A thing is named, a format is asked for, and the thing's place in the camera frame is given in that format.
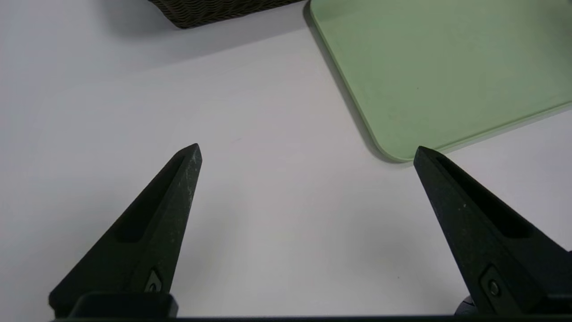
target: white table surface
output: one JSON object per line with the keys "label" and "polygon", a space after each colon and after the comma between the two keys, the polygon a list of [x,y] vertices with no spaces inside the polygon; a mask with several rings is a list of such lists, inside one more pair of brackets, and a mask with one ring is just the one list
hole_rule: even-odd
{"label": "white table surface", "polygon": [[[0,312],[48,293],[180,148],[204,162],[180,316],[448,314],[467,295],[411,163],[381,160],[304,3],[174,30],[143,0],[0,3]],[[572,112],[447,155],[572,248]]]}

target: wicker basket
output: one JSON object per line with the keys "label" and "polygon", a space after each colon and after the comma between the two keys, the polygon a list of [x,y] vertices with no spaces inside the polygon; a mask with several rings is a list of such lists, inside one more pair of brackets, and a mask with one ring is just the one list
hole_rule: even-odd
{"label": "wicker basket", "polygon": [[301,0],[149,0],[179,28],[240,17]]}

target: white tabletop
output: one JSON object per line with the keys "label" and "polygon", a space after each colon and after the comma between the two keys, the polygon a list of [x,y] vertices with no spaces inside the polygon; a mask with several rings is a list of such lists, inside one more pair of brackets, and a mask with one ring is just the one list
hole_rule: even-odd
{"label": "white tabletop", "polygon": [[[0,4],[0,312],[48,293],[180,148],[203,165],[179,316],[449,314],[411,163],[379,158],[297,3],[173,30],[141,0]],[[572,112],[447,155],[572,248]]]}

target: light green plastic tray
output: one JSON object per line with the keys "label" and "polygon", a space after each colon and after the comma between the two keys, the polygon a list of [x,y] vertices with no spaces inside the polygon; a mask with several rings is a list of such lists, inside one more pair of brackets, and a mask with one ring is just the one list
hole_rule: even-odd
{"label": "light green plastic tray", "polygon": [[379,150],[411,160],[572,101],[568,0],[312,0]]}

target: green tray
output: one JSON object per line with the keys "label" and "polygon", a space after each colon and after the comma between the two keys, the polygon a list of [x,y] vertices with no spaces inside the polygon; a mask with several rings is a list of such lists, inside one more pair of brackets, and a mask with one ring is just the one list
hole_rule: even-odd
{"label": "green tray", "polygon": [[568,0],[312,0],[379,150],[453,147],[572,101]]}

